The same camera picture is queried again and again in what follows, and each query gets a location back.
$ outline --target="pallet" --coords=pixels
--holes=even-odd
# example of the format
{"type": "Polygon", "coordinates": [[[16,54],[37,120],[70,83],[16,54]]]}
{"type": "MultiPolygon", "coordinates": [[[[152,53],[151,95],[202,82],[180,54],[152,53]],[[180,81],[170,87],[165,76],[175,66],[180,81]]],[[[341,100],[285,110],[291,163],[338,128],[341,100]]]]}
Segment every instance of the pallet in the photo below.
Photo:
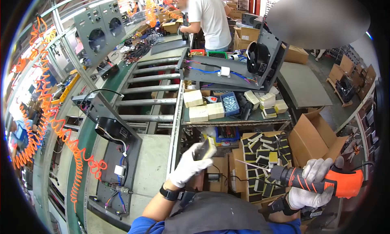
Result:
{"type": "Polygon", "coordinates": [[[335,90],[335,93],[339,96],[339,99],[340,99],[341,102],[342,102],[342,107],[347,107],[347,106],[349,106],[349,105],[352,105],[352,100],[348,101],[347,103],[345,103],[345,102],[342,100],[341,95],[340,95],[340,93],[337,91],[336,85],[333,83],[332,80],[326,79],[326,81],[327,81],[328,83],[330,83],[330,85],[332,85],[333,89],[335,90]]]}

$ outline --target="sticker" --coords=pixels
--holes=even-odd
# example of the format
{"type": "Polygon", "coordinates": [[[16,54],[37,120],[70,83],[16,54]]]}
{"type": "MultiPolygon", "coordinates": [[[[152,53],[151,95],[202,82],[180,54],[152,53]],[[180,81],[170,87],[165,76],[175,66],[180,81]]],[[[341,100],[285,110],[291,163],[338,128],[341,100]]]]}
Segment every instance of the sticker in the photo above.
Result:
{"type": "Polygon", "coordinates": [[[125,128],[120,128],[120,131],[119,131],[119,133],[120,133],[120,134],[122,134],[124,137],[126,137],[126,138],[127,138],[127,134],[128,134],[128,132],[127,132],[127,130],[126,130],[125,128]]]}

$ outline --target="blue sleeve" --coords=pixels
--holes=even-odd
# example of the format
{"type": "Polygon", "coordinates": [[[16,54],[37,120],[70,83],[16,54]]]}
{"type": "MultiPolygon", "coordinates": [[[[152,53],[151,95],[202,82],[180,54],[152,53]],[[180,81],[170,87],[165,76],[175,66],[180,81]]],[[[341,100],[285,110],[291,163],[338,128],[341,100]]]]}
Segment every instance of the blue sleeve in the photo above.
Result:
{"type": "Polygon", "coordinates": [[[295,228],[297,234],[301,234],[301,219],[296,219],[286,223],[274,223],[268,222],[268,225],[271,227],[273,233],[275,234],[295,234],[293,228],[295,228]]]}
{"type": "Polygon", "coordinates": [[[138,217],[131,225],[128,234],[144,234],[151,225],[155,224],[149,231],[149,234],[161,234],[164,230],[165,221],[156,222],[147,217],[138,217]]]}

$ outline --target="worker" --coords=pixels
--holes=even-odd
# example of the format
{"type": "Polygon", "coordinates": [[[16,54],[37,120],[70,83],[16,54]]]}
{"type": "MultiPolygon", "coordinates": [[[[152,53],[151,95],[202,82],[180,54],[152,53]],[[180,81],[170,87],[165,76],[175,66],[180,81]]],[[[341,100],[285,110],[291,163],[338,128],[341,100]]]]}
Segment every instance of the worker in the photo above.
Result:
{"type": "Polygon", "coordinates": [[[76,31],[75,33],[76,41],[77,41],[77,46],[75,48],[76,55],[80,53],[84,49],[83,43],[80,40],[80,37],[78,36],[78,32],[76,31]]]}
{"type": "MultiPolygon", "coordinates": [[[[142,216],[133,221],[129,234],[300,233],[299,210],[305,206],[323,206],[332,197],[333,187],[326,188],[322,194],[292,187],[285,197],[288,207],[271,213],[271,222],[266,222],[250,202],[221,192],[195,193],[192,201],[180,208],[181,201],[175,203],[178,191],[193,175],[213,164],[212,159],[193,160],[194,151],[201,146],[202,143],[193,144],[183,153],[178,167],[169,175],[160,192],[149,202],[142,216]]],[[[336,166],[342,168],[342,156],[336,162],[336,166]]],[[[302,177],[308,184],[321,181],[332,163],[331,158],[309,160],[302,177]]]]}
{"type": "Polygon", "coordinates": [[[319,50],[318,56],[317,56],[317,54],[316,54],[317,50],[314,50],[314,52],[311,52],[311,54],[312,54],[313,56],[317,56],[317,57],[315,58],[315,60],[318,61],[318,60],[321,58],[322,54],[324,54],[325,51],[326,51],[325,49],[319,50]]]}
{"type": "Polygon", "coordinates": [[[202,28],[206,51],[227,51],[232,40],[226,16],[230,7],[222,0],[173,0],[185,6],[190,26],[180,27],[181,32],[198,33],[202,28]]]}

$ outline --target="hand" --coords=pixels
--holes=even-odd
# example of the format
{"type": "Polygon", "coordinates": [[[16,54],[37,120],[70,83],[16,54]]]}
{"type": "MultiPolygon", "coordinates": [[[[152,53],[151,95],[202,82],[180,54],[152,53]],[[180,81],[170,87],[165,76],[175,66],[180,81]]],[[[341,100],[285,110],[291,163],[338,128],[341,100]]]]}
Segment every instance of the hand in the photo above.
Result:
{"type": "Polygon", "coordinates": [[[182,33],[187,33],[188,31],[187,31],[187,27],[186,26],[181,26],[180,27],[180,32],[182,32],[182,33]]]}
{"type": "MultiPolygon", "coordinates": [[[[320,182],[324,179],[332,164],[333,160],[331,158],[309,160],[303,168],[302,177],[306,179],[307,184],[320,182]]],[[[339,156],[335,161],[335,165],[342,168],[343,164],[344,159],[339,156]]],[[[305,206],[321,207],[330,201],[333,191],[334,187],[327,187],[323,193],[319,194],[292,187],[288,194],[288,202],[291,209],[301,209],[305,206]]]]}
{"type": "Polygon", "coordinates": [[[192,154],[202,146],[203,143],[193,144],[186,152],[183,153],[178,167],[169,175],[170,181],[178,188],[183,188],[185,183],[195,175],[212,165],[212,159],[194,161],[192,154]]]}

